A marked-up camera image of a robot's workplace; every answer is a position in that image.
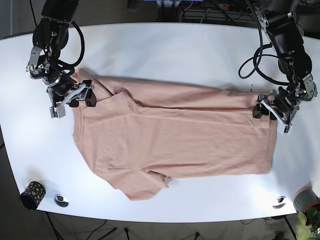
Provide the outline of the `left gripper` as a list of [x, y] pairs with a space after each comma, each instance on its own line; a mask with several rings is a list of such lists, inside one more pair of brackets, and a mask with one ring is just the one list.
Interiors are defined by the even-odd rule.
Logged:
[[292, 120], [300, 109], [301, 101], [291, 93], [259, 94], [256, 105], [252, 111], [252, 117], [261, 119], [270, 116], [271, 120], [277, 120], [277, 131], [287, 134], [292, 126]]

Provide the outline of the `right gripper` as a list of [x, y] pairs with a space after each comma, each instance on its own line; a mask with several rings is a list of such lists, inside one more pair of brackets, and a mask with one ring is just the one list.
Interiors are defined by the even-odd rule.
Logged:
[[87, 107], [94, 108], [97, 105], [97, 98], [93, 91], [92, 80], [84, 80], [80, 83], [73, 83], [71, 89], [65, 95], [58, 95], [52, 87], [47, 88], [51, 107], [49, 108], [51, 118], [62, 118], [66, 115], [65, 105], [77, 108], [80, 102]]

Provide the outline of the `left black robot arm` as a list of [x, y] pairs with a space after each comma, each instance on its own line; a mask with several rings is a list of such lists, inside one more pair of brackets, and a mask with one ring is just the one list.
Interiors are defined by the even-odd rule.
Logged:
[[[252, 71], [240, 75], [241, 79], [258, 73], [266, 81], [277, 85], [278, 91], [269, 95], [259, 95], [252, 111], [255, 119], [270, 116], [276, 120], [277, 130], [288, 133], [301, 102], [309, 102], [317, 97], [317, 86], [312, 76], [312, 60], [306, 53], [304, 41], [296, 25], [294, 10], [297, 0], [248, 0], [246, 1], [258, 27], [259, 34], [265, 33], [268, 44], [259, 41], [259, 48], [250, 61]], [[273, 48], [278, 60], [279, 70], [286, 76], [287, 82], [281, 82], [265, 75], [259, 64], [265, 49]]]

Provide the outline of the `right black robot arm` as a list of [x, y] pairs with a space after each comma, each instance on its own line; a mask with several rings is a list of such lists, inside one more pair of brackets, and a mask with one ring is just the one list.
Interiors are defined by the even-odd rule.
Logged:
[[[31, 78], [40, 79], [46, 85], [52, 118], [64, 117], [65, 105], [77, 108], [80, 102], [84, 102], [87, 107], [95, 107], [97, 104], [92, 81], [77, 83], [71, 77], [85, 53], [84, 35], [73, 21], [79, 3], [78, 0], [47, 0], [40, 22], [35, 23], [33, 47], [26, 70]], [[60, 60], [61, 50], [69, 39], [69, 26], [75, 28], [80, 38], [80, 55], [74, 63]]]

